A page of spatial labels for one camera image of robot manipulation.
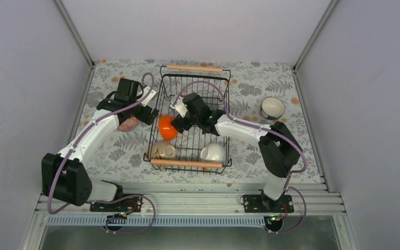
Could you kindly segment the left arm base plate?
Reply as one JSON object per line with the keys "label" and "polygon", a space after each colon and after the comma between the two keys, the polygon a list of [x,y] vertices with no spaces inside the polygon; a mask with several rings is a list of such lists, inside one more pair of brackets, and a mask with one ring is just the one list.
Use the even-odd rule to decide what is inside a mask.
{"label": "left arm base plate", "polygon": [[133,213],[140,212],[143,198],[139,196],[123,199],[112,204],[94,203],[90,205],[91,212]]}

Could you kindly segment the black wire dish rack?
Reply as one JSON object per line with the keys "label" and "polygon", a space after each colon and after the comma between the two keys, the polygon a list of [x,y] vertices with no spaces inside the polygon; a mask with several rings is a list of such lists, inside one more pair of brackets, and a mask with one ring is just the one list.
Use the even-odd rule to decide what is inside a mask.
{"label": "black wire dish rack", "polygon": [[[176,96],[185,97],[188,94],[198,94],[211,110],[229,108],[229,83],[231,71],[223,69],[221,72],[180,70],[171,66],[161,66],[156,109],[160,116],[176,117],[178,112],[170,108]],[[178,161],[200,161],[201,150],[210,143],[221,144],[225,148],[225,160],[221,168],[201,168],[191,166],[162,166],[152,165],[155,170],[171,172],[202,172],[221,174],[232,166],[230,156],[230,139],[226,136],[217,136],[203,133],[198,126],[192,126],[188,131],[178,134],[170,144],[175,147]]]}

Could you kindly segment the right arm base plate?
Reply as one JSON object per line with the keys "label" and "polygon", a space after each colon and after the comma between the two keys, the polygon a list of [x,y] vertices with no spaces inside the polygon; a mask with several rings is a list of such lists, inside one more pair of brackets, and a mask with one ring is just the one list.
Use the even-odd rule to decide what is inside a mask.
{"label": "right arm base plate", "polygon": [[273,200],[261,194],[245,194],[239,198],[245,213],[293,213],[292,197],[282,194],[277,200]]}

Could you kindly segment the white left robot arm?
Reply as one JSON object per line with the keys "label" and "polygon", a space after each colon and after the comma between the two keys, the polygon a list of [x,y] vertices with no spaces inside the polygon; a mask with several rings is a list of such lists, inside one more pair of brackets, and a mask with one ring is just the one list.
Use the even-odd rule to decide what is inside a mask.
{"label": "white left robot arm", "polygon": [[108,209],[119,210],[124,204],[120,186],[104,180],[92,180],[85,169],[94,153],[107,137],[130,118],[151,125],[158,110],[149,102],[157,94],[156,84],[122,78],[115,91],[110,92],[96,106],[88,124],[58,153],[47,153],[42,161],[42,192],[48,205],[54,199],[81,206],[102,201]]}

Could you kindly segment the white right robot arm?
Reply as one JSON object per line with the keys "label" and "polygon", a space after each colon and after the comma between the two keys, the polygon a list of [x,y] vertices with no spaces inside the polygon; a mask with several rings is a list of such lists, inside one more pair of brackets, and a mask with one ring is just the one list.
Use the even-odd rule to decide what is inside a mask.
{"label": "white right robot arm", "polygon": [[227,136],[257,146],[268,171],[260,195],[261,205],[268,212],[281,206],[292,168],[302,155],[301,147],[285,124],[258,124],[233,117],[226,109],[211,110],[196,93],[174,98],[170,108],[178,112],[171,124],[179,133],[197,126],[203,134]]}

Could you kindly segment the orange bowl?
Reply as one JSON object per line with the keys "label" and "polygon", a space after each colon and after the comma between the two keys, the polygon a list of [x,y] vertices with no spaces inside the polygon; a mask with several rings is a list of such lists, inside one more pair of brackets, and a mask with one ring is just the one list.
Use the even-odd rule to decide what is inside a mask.
{"label": "orange bowl", "polygon": [[158,131],[165,141],[171,141],[179,135],[179,131],[171,124],[175,117],[162,115],[158,121]]}

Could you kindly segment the teal and white bowl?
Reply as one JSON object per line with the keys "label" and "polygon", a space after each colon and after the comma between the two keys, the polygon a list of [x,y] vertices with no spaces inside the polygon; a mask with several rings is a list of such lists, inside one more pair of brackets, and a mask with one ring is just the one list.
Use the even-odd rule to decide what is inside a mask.
{"label": "teal and white bowl", "polygon": [[267,120],[278,120],[285,113],[285,105],[277,98],[267,97],[260,105],[260,114]]}

